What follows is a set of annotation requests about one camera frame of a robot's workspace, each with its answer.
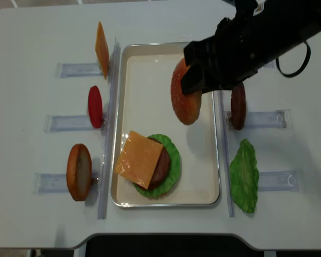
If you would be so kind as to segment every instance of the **cheese slice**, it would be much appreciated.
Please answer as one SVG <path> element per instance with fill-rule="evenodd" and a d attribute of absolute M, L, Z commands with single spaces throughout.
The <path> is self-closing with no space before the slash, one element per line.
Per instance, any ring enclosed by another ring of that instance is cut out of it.
<path fill-rule="evenodd" d="M 102 69 L 103 76 L 105 77 L 105 79 L 107 79 L 109 52 L 105 33 L 103 32 L 101 22 L 99 22 L 97 25 L 95 51 L 98 62 L 100 63 Z"/>
<path fill-rule="evenodd" d="M 147 189 L 163 145 L 130 131 L 114 172 Z"/>

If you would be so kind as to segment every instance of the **metal tray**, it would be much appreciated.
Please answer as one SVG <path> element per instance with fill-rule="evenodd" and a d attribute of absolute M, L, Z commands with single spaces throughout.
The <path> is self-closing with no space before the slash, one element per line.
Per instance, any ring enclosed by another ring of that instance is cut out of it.
<path fill-rule="evenodd" d="M 202 96 L 199 119 L 183 125 L 171 104 L 171 76 L 187 43 L 132 45 L 121 58 L 115 144 L 111 156 L 111 196 L 119 207 L 210 206 L 220 196 L 215 100 Z M 181 156 L 175 187 L 157 199 L 142 196 L 130 181 L 114 174 L 114 164 L 130 130 L 165 134 Z"/>

